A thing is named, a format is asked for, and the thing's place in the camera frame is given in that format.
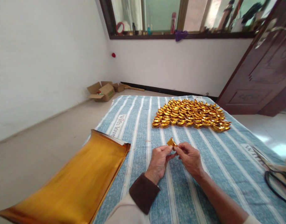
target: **black baseboard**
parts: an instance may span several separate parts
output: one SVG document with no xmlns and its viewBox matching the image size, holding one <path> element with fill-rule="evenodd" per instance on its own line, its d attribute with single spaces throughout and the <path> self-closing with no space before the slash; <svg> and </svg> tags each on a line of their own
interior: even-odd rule
<svg viewBox="0 0 286 224">
<path fill-rule="evenodd" d="M 152 86 L 144 86 L 144 85 L 138 85 L 138 84 L 133 84 L 133 83 L 128 83 L 128 82 L 121 82 L 122 84 L 129 85 L 134 88 L 139 88 L 139 89 L 144 89 L 146 91 L 152 91 L 152 92 L 160 92 L 160 93 L 165 93 L 173 96 L 189 96 L 189 95 L 195 95 L 195 96 L 204 96 L 196 93 L 189 93 L 189 92 L 182 92 L 182 91 L 177 91 L 177 90 L 169 90 L 169 89 L 163 89 L 163 88 L 158 88 L 158 87 L 152 87 Z M 218 97 L 215 96 L 206 96 L 208 98 L 211 98 L 214 102 L 218 99 Z"/>
</svg>

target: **striped tablecloth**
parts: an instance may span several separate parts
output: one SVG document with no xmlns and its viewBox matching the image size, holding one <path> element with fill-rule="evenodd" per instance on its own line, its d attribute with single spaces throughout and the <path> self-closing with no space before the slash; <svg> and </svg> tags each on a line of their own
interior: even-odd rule
<svg viewBox="0 0 286 224">
<path fill-rule="evenodd" d="M 286 203 L 277 198 L 266 185 L 264 169 L 255 158 L 252 146 L 261 150 L 274 163 L 281 163 L 280 158 L 227 112 L 226 120 L 232 121 L 232 125 L 229 131 L 223 133 L 216 133 L 210 128 L 152 128 L 151 123 L 158 108 L 170 99 L 120 96 L 114 100 L 97 126 L 97 130 L 131 143 L 131 150 L 93 223 L 105 222 L 136 178 L 146 171 L 152 149 L 165 145 L 171 136 L 176 143 L 189 142 L 197 148 L 205 171 L 249 214 L 261 223 L 286 223 Z M 214 103 L 200 96 L 174 99 Z M 169 161 L 159 187 L 161 191 L 149 213 L 151 223 L 219 222 L 212 205 L 185 170 L 181 160 Z"/>
</svg>

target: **pile of gold ingots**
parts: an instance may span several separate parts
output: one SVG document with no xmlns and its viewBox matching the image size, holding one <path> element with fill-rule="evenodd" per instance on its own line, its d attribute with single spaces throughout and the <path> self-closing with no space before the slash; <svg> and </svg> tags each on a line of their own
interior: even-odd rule
<svg viewBox="0 0 286 224">
<path fill-rule="evenodd" d="M 225 115 L 216 104 L 203 104 L 202 101 L 169 100 L 168 104 L 159 109 L 152 122 L 153 128 L 167 128 L 170 125 L 179 127 L 211 128 L 215 132 L 223 132 L 230 129 L 229 121 L 225 121 Z"/>
</svg>

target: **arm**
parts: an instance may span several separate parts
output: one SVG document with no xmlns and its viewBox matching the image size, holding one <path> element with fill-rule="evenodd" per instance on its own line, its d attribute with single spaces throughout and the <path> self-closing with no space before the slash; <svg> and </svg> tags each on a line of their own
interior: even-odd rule
<svg viewBox="0 0 286 224">
<path fill-rule="evenodd" d="M 259 223 L 255 218 L 250 217 L 249 214 L 228 196 L 204 171 L 200 153 L 197 149 L 187 142 L 180 143 L 178 147 L 174 147 L 174 149 L 182 160 L 185 168 L 206 194 L 222 223 L 242 224 L 249 223 L 250 221 L 252 223 Z"/>
<path fill-rule="evenodd" d="M 160 146 L 152 151 L 147 171 L 133 183 L 127 194 L 113 209 L 106 224 L 114 223 L 149 223 L 148 213 L 160 191 L 157 186 L 165 174 L 168 161 L 175 157 L 169 155 L 172 146 Z"/>
</svg>

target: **gold foil paper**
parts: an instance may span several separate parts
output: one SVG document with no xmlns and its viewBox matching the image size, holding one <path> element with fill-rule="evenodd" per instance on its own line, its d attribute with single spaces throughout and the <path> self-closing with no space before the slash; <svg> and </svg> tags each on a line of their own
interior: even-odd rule
<svg viewBox="0 0 286 224">
<path fill-rule="evenodd" d="M 92 130 L 48 183 L 0 215 L 13 223 L 92 223 L 129 149 Z"/>
<path fill-rule="evenodd" d="M 158 109 L 153 120 L 153 128 L 167 128 L 170 125 L 179 127 L 211 128 L 216 132 L 230 129 L 231 122 L 225 121 L 223 109 L 216 104 L 204 104 L 201 101 L 169 100 L 167 104 Z"/>
<path fill-rule="evenodd" d="M 173 141 L 173 137 L 171 137 L 170 139 L 169 139 L 169 141 L 167 141 L 167 145 L 172 145 L 173 147 L 174 146 L 177 146 L 177 144 Z"/>
</svg>

